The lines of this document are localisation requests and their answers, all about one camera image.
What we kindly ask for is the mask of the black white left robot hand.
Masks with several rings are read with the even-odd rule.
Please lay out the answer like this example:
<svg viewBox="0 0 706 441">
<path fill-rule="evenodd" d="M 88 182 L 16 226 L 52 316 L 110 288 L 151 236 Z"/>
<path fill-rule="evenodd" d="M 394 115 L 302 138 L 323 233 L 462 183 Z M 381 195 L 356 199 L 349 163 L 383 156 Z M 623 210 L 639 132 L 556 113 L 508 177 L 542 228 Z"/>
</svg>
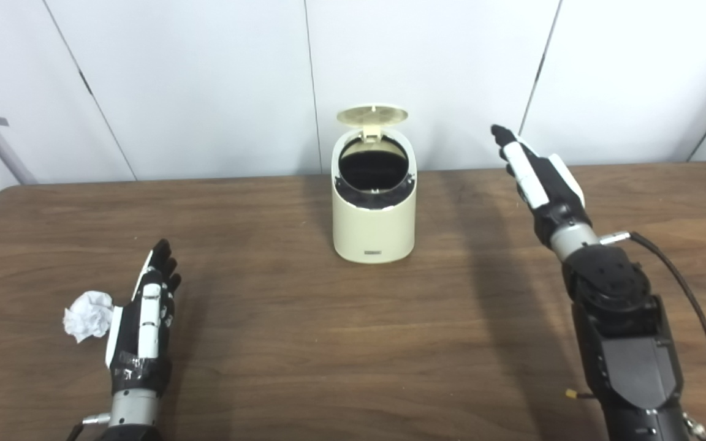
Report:
<svg viewBox="0 0 706 441">
<path fill-rule="evenodd" d="M 161 239 L 149 251 L 129 303 L 114 307 L 105 352 L 111 394 L 165 393 L 173 374 L 168 347 L 181 283 L 177 265 L 169 241 Z"/>
</svg>

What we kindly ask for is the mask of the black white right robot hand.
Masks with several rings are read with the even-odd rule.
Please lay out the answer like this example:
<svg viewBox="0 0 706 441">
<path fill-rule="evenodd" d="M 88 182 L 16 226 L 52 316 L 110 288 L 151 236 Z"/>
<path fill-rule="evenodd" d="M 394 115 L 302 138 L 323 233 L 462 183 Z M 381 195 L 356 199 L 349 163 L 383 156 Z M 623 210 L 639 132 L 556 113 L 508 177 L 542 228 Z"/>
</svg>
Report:
<svg viewBox="0 0 706 441">
<path fill-rule="evenodd" d="M 506 172 L 528 204 L 535 234 L 543 245 L 551 248 L 552 237 L 561 229 L 580 224 L 592 227 L 581 187 L 560 156 L 539 156 L 504 126 L 493 124 L 490 132 L 506 162 Z"/>
</svg>

